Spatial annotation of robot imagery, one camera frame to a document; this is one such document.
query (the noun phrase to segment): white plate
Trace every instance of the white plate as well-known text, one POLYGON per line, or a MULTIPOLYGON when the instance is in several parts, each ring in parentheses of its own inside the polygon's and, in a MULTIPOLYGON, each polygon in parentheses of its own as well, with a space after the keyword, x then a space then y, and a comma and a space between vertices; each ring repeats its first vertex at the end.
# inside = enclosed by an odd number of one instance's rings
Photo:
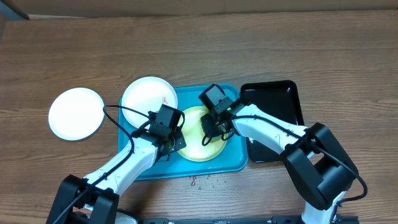
MULTIPOLYGON (((167 81, 157 77, 144 77, 134 81, 122 97, 122 106, 144 114, 148 114, 148 111, 158 111, 162 104, 177 108, 177 94, 167 81)), ((148 120, 132 111, 122 111, 126 120, 136 128, 148 120)))
POLYGON ((59 95, 49 111, 49 125, 58 137, 75 141, 93 134, 104 120, 104 102, 93 90, 73 88, 59 95))

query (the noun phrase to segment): black tray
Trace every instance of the black tray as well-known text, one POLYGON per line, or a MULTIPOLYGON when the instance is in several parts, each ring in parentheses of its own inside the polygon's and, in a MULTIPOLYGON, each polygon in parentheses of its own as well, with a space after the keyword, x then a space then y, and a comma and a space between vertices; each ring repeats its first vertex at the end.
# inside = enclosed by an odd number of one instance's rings
MULTIPOLYGON (((304 125, 299 93, 293 81, 248 83, 241 87, 244 102, 255 104, 263 112, 291 124, 304 125)), ((257 141, 246 138, 249 158, 254 162, 279 161, 279 155, 257 141)))

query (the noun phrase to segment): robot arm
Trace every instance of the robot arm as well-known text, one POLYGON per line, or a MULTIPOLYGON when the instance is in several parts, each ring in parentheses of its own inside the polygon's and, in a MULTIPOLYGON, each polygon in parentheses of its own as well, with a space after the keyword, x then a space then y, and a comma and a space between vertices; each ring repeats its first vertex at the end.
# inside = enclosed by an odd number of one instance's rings
MULTIPOLYGON (((298 134, 299 136, 303 136, 305 134, 304 130, 307 129, 306 126, 289 124, 269 114, 266 114, 261 111, 256 105, 245 106, 236 113, 236 116, 247 115, 256 115, 259 117, 267 118, 284 127, 285 129, 291 130, 293 133, 298 134)), ((292 135, 283 132, 279 128, 267 122, 259 121, 255 118, 234 119, 232 120, 232 122, 233 127, 240 135, 253 138, 278 154, 281 154, 285 150, 286 145, 293 144, 297 141, 297 138, 293 137, 292 135)))
POLYGON ((160 157, 186 146, 181 127, 177 126, 181 115, 181 111, 162 105, 156 115, 151 114, 149 130, 144 128, 146 123, 132 133, 134 148, 129 141, 121 152, 97 171, 82 179, 73 175, 64 179, 46 224, 56 220, 57 224, 136 224, 132 217, 117 212, 119 197, 160 157), (92 210, 90 218, 84 213, 73 212, 72 206, 92 210))
POLYGON ((297 191, 306 201, 304 223, 324 224, 335 218, 336 203, 351 187, 355 176, 330 157, 324 156, 315 165, 309 157, 325 151, 356 174, 358 170, 326 126, 316 123, 307 128, 286 123, 255 105, 245 105, 240 99, 232 101, 214 84, 199 99, 210 111, 201 118, 206 136, 232 131, 280 154, 297 191))
MULTIPOLYGON (((122 196, 124 191, 135 181, 135 179, 146 169, 152 167, 157 158, 157 147, 153 142, 142 138, 134 140, 134 156, 131 156, 123 165, 108 176, 107 179, 101 181, 96 186, 99 189, 112 189, 114 193, 122 196)), ((131 142, 128 142, 124 149, 107 162, 103 167, 86 176, 88 184, 92 184, 100 178, 105 172, 124 159, 131 150, 131 142)), ((92 210, 91 205, 85 205, 85 208, 92 210)))

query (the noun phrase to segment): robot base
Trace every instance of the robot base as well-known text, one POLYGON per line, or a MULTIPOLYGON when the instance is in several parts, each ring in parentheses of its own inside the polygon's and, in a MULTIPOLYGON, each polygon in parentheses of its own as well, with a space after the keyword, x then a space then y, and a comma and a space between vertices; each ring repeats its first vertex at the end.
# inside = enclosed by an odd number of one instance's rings
MULTIPOLYGON (((336 224, 359 224, 358 217, 337 215, 336 224)), ((304 224, 301 215, 274 216, 272 218, 227 218, 168 220, 166 218, 148 218, 139 220, 138 224, 304 224)))

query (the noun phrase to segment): wooden table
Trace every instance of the wooden table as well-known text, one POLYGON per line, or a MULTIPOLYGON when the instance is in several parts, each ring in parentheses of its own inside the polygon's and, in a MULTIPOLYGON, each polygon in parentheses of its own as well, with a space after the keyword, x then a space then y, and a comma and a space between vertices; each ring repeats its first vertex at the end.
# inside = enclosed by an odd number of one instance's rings
MULTIPOLYGON (((117 153, 106 120, 66 142, 47 113, 83 86, 116 104, 140 77, 173 86, 293 80, 305 123, 328 125, 369 195, 339 209, 361 223, 398 222, 398 11, 244 14, 7 22, 0 42, 0 223, 44 223, 62 179, 117 153)), ((240 172, 134 183, 119 207, 142 217, 300 214, 281 163, 240 172)), ((348 196, 360 194, 356 181, 348 196)))

